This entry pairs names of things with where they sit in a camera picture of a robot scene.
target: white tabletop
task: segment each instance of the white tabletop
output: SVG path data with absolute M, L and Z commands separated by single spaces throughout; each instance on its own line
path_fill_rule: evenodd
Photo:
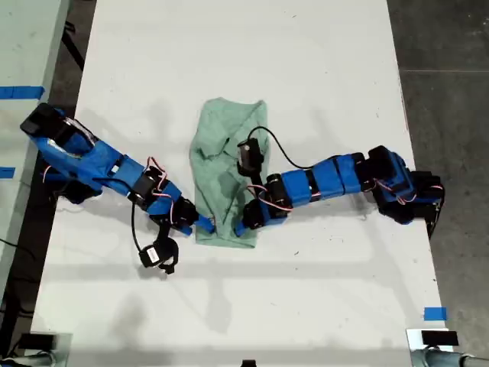
M 207 99 L 268 104 L 312 164 L 384 144 L 413 167 L 384 0 L 99 0 L 76 117 L 194 197 L 189 145 Z M 290 169 L 272 143 L 269 172 Z M 139 213 L 140 243 L 156 229 Z M 70 366 L 410 365 L 406 328 L 440 305 L 423 221 L 362 195 L 294 210 L 256 249 L 175 235 L 168 279 L 141 271 L 130 202 L 58 204 L 32 329 L 72 333 Z

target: blue painter's tape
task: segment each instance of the blue painter's tape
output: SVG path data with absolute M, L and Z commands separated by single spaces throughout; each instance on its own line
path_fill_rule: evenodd
M 425 307 L 425 321 L 446 321 L 446 307 Z
M 0 86 L 0 99 L 40 99 L 42 86 Z
M 0 178 L 14 178 L 15 167 L 0 167 Z

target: green towel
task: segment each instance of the green towel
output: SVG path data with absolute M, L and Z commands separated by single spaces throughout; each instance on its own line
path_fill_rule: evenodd
M 206 102 L 200 114 L 197 133 L 190 146 L 190 164 L 196 182 L 196 207 L 204 216 L 213 216 L 213 234 L 197 229 L 197 242 L 206 245 L 247 247 L 256 245 L 256 233 L 248 231 L 236 237 L 233 228 L 241 220 L 245 204 L 253 199 L 246 190 L 249 178 L 238 173 L 238 143 L 246 140 L 256 126 L 267 126 L 267 105 L 235 103 L 223 98 Z M 265 156 L 263 175 L 267 173 L 268 140 L 257 130 L 261 153 Z

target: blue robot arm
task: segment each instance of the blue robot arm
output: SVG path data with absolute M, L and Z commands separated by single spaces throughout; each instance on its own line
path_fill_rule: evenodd
M 61 181 L 69 201 L 79 204 L 109 187 L 126 196 L 134 208 L 139 206 L 160 226 L 157 240 L 141 248 L 135 237 L 141 262 L 145 267 L 158 266 L 173 273 L 178 262 L 178 246 L 168 238 L 170 228 L 186 235 L 191 225 L 214 231 L 212 222 L 182 197 L 181 191 L 166 177 L 153 158 L 146 167 L 126 154 L 99 140 L 77 120 L 72 120 L 46 103 L 41 103 L 21 124 L 21 129 L 36 144 L 43 159 L 50 165 L 48 180 Z
M 384 146 L 369 151 L 367 159 L 362 153 L 334 156 L 310 167 L 296 166 L 298 170 L 271 174 L 263 184 L 260 172 L 264 158 L 251 133 L 238 146 L 238 172 L 251 178 L 255 199 L 244 207 L 235 227 L 237 236 L 249 229 L 281 224 L 298 206 L 368 191 L 382 214 L 400 224 L 424 218 L 430 235 L 434 230 L 445 199 L 440 178 L 430 172 L 410 171 L 398 154 Z

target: red and white wire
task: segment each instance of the red and white wire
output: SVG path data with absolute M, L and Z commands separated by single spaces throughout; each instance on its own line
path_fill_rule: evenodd
M 161 175 L 161 179 L 160 179 L 160 182 L 158 183 L 158 186 L 157 186 L 157 190 L 158 191 L 161 191 L 161 184 L 163 183 L 163 181 L 165 181 L 165 179 L 168 177 L 168 174 L 167 174 L 167 171 L 162 168 L 156 159 L 154 159 L 154 157 L 150 156 L 147 158 L 146 160 L 146 168 L 144 169 L 144 172 L 147 171 L 147 169 L 150 167 L 150 161 L 153 161 L 154 165 L 158 168 L 158 170 L 161 171 L 162 175 Z
M 406 203 L 411 203 L 411 202 L 413 202 L 413 201 L 416 199 L 416 197 L 417 197 L 417 194 L 416 194 L 416 193 L 414 193 L 414 195 L 413 195 L 413 197 L 412 197 L 411 199 L 404 199 L 404 198 L 403 198 L 403 197 L 401 197 L 401 196 L 397 196 L 397 195 L 396 195 L 396 194 L 393 192 L 393 190 L 392 190 L 390 187 L 388 187 L 388 186 L 384 185 L 384 184 L 383 184 L 383 183 L 381 183 L 379 180 L 374 179 L 374 182 L 375 182 L 375 186 L 374 186 L 374 187 L 372 187 L 372 188 L 371 188 L 371 189 L 369 189 L 369 190 L 366 190 L 366 191 L 373 190 L 373 189 L 374 189 L 374 188 L 375 188 L 377 185 L 379 185 L 380 187 L 384 188 L 385 190 L 387 190 L 387 191 L 389 191 L 390 193 L 392 193 L 393 195 L 395 195 L 395 196 L 396 196 L 396 200 L 397 200 L 397 202 L 398 202 L 400 205 L 406 205 Z
M 287 208 L 285 206 L 280 206 L 280 205 L 277 205 L 275 203 L 272 203 L 268 200 L 265 200 L 263 199 L 262 197 L 260 197 L 259 195 L 257 196 L 252 190 L 251 188 L 254 187 L 254 188 L 258 188 L 258 189 L 262 189 L 263 191 L 261 191 L 262 193 L 263 192 L 267 192 L 267 189 L 266 187 L 263 187 L 261 185 L 248 185 L 246 186 L 246 189 L 251 193 L 251 195 L 253 195 L 254 197 L 256 197 L 257 199 L 259 199 L 262 203 L 265 203 L 267 204 L 268 206 L 273 206 L 274 208 L 277 208 L 277 209 L 280 209 L 280 210 L 285 210 L 286 212 L 291 212 L 293 210 L 293 208 Z
M 46 169 L 44 170 L 44 173 L 43 173 L 43 183 L 46 180 L 46 173 L 49 171 L 50 168 L 51 168 L 51 166 L 47 166 Z
M 173 205 L 174 205 L 174 201 L 173 201 L 173 198 L 171 197 L 171 195 L 168 195 L 167 193 L 155 193 L 153 192 L 153 195 L 155 196 L 160 196 L 160 197 L 167 197 L 171 200 L 171 207 L 170 207 L 170 224 L 173 224 Z

